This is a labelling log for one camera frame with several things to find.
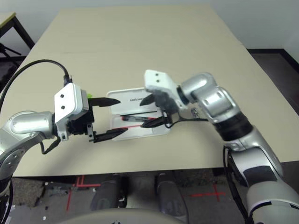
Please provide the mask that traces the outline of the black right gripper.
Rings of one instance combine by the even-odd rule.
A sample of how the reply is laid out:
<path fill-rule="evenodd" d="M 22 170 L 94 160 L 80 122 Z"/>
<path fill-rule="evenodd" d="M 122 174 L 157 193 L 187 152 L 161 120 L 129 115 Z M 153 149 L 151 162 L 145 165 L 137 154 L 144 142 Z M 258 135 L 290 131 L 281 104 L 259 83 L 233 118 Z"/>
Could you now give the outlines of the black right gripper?
<path fill-rule="evenodd" d="M 150 105 L 155 102 L 155 105 L 160 108 L 161 116 L 155 119 L 146 120 L 141 124 L 142 128 L 155 128 L 158 126 L 174 126 L 172 116 L 178 114 L 179 108 L 174 99 L 172 99 L 166 92 L 154 91 L 140 102 L 140 106 Z"/>

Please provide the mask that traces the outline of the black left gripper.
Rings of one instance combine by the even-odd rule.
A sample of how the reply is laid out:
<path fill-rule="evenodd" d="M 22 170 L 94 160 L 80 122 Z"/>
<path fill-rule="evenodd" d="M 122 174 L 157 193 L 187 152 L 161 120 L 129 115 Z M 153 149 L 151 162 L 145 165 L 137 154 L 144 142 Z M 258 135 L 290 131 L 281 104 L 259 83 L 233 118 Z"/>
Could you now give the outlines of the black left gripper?
<path fill-rule="evenodd" d="M 89 98 L 88 103 L 91 107 L 108 107 L 119 104 L 120 101 L 114 98 Z M 127 128 L 116 128 L 108 130 L 103 134 L 96 134 L 93 131 L 93 122 L 93 110 L 90 109 L 78 119 L 69 121 L 67 124 L 67 131 L 71 135 L 87 135 L 90 142 L 102 142 L 111 140 L 128 130 Z"/>

